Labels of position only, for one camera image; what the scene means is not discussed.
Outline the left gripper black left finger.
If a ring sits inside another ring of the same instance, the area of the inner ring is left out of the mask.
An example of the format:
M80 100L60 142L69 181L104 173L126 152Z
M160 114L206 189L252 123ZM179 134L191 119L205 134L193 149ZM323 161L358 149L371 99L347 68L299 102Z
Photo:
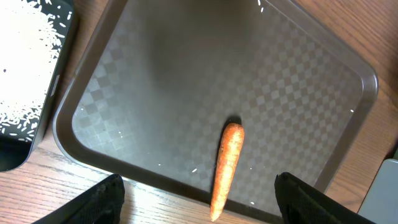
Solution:
M34 224L119 224L125 188L112 174Z

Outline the orange carrot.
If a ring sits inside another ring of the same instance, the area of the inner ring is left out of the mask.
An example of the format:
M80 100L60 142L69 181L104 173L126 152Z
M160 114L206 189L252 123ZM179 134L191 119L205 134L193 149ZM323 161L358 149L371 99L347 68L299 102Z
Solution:
M216 221L223 212L233 182L244 142L244 128L230 123L224 129L216 163L216 174L210 205L210 220Z

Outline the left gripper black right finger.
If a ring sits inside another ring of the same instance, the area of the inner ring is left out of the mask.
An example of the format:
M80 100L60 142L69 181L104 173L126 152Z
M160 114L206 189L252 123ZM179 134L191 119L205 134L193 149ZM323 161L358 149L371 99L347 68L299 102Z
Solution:
M374 224L288 172L276 176L274 188L284 223Z

